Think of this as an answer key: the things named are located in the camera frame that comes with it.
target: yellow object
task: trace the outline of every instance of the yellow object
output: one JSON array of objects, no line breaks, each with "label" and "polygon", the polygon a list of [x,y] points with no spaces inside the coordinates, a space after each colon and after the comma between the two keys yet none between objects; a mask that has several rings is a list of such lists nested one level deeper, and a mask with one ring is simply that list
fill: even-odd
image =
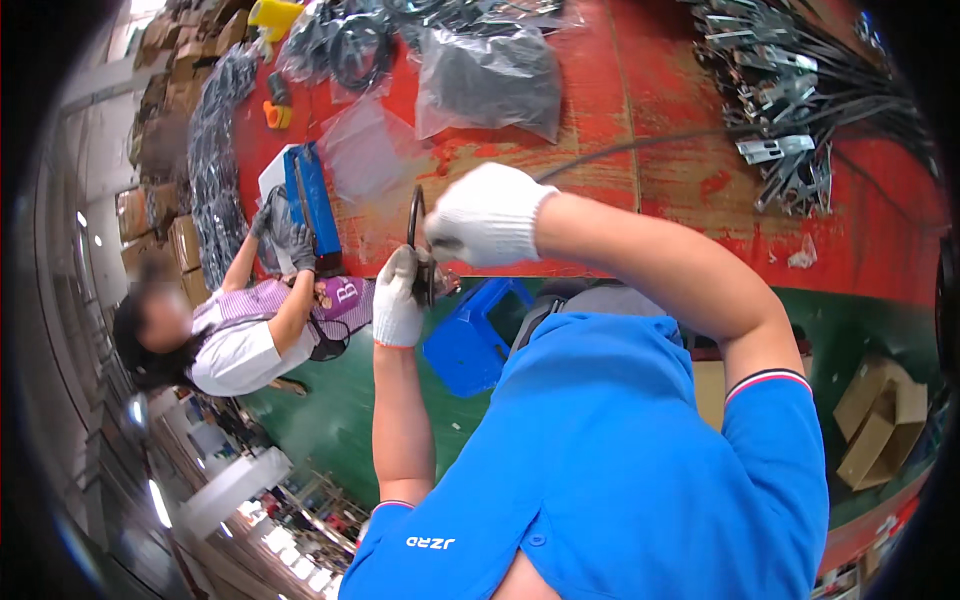
[{"label": "yellow object", "polygon": [[247,23],[261,28],[261,31],[265,32],[263,37],[267,41],[280,41],[301,12],[303,12],[303,4],[283,2],[283,0],[256,0],[250,10]]},{"label": "yellow object", "polygon": [[267,127],[272,130],[285,130],[290,125],[294,110],[267,101],[263,103],[263,114],[267,116]]}]

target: factory floor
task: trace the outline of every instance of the factory floor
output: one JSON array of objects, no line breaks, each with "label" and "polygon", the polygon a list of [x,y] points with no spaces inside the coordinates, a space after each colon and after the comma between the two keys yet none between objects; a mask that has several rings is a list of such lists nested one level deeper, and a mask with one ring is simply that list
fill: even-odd
[{"label": "factory floor", "polygon": [[[526,280],[532,292],[541,283],[542,279]],[[785,288],[776,291],[791,322],[803,330],[813,347],[810,383],[827,450],[830,528],[833,529],[867,513],[898,492],[932,461],[929,443],[922,439],[893,481],[854,494],[835,475],[846,442],[832,416],[834,406],[867,352],[893,356],[916,381],[927,383],[931,394],[940,389],[932,310],[824,292]],[[455,300],[441,300],[427,316],[424,336],[430,334],[454,305]],[[498,328],[516,327],[522,318],[520,306],[505,305],[499,312],[492,317]],[[307,362],[289,373],[288,376],[309,387],[308,397],[264,389],[241,399],[295,465],[310,457],[314,468],[329,471],[349,496],[367,507],[377,501],[371,456],[371,356],[372,337],[365,328],[353,335],[340,358],[328,363]],[[470,398],[452,396],[422,357],[419,366],[423,398],[433,422],[440,477],[456,460],[483,418],[490,393]]]}]

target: black hair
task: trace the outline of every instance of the black hair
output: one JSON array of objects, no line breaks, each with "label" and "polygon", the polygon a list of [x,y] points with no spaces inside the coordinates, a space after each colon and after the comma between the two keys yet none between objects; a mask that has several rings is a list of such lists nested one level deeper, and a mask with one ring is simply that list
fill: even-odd
[{"label": "black hair", "polygon": [[209,337],[212,325],[191,335],[179,348],[170,352],[152,352],[140,344],[137,334],[145,324],[143,301],[155,293],[164,281],[163,265],[144,256],[140,277],[130,293],[120,302],[113,316],[113,342],[120,362],[130,372],[133,385],[143,392],[170,386],[199,391],[187,371],[197,360],[197,353]]}]

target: hand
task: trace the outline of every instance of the hand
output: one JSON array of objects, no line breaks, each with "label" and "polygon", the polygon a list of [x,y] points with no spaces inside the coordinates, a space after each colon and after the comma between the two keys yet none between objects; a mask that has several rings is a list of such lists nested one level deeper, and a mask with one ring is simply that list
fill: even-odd
[{"label": "hand", "polygon": [[256,239],[262,238],[263,234],[270,230],[270,222],[273,221],[271,217],[274,214],[271,206],[273,200],[274,194],[268,194],[267,199],[263,201],[263,205],[260,206],[250,221],[250,235]]},{"label": "hand", "polygon": [[373,291],[373,339],[380,346],[412,348],[420,340],[423,312],[414,299],[417,253],[397,248],[376,276]]},{"label": "hand", "polygon": [[482,164],[454,182],[424,223],[439,261],[463,260],[474,267],[539,260],[534,221],[540,203],[557,188],[540,185],[518,169]]},{"label": "hand", "polygon": [[289,246],[284,248],[290,254],[290,262],[300,271],[315,271],[317,256],[313,253],[313,231],[306,225],[293,225],[287,235]]}]

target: white work glove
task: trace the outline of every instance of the white work glove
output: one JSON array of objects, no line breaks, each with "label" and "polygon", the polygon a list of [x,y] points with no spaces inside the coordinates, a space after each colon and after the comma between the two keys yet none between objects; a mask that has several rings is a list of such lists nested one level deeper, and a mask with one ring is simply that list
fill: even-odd
[{"label": "white work glove", "polygon": [[540,203],[557,193],[526,173],[495,162],[454,182],[424,223],[437,260],[463,260],[474,267],[539,260],[534,221]]},{"label": "white work glove", "polygon": [[412,348],[423,330],[423,311],[414,299],[417,253],[397,248],[376,276],[373,291],[373,339],[390,348]]}]

